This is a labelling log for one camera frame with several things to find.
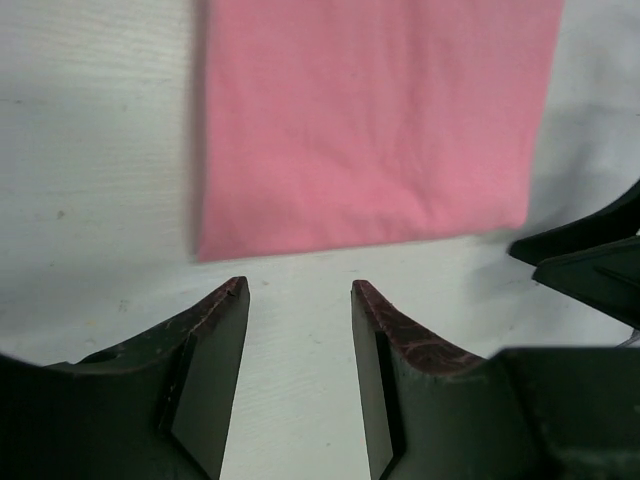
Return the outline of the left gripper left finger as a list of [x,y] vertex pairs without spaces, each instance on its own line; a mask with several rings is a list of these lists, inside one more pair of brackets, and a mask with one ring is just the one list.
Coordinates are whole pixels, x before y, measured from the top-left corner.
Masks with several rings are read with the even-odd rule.
[[216,479],[250,305],[245,278],[78,363],[1,359],[5,479]]

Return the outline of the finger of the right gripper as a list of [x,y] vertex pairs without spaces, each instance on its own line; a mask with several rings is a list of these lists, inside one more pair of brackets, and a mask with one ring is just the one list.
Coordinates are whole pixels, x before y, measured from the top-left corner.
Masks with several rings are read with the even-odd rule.
[[639,238],[541,262],[533,280],[626,325],[639,323]]
[[635,238],[639,231],[639,182],[608,206],[569,224],[519,239],[508,254],[537,266],[544,260]]

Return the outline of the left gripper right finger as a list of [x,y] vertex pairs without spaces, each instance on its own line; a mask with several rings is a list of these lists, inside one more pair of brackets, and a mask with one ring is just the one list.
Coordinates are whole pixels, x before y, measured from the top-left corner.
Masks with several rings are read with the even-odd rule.
[[509,348],[488,359],[352,285],[374,479],[635,479],[639,352]]

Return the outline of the pink t shirt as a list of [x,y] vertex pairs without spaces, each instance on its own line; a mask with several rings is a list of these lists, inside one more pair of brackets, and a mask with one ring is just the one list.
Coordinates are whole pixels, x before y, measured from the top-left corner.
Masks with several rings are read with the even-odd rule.
[[202,261],[516,229],[560,1],[214,1]]

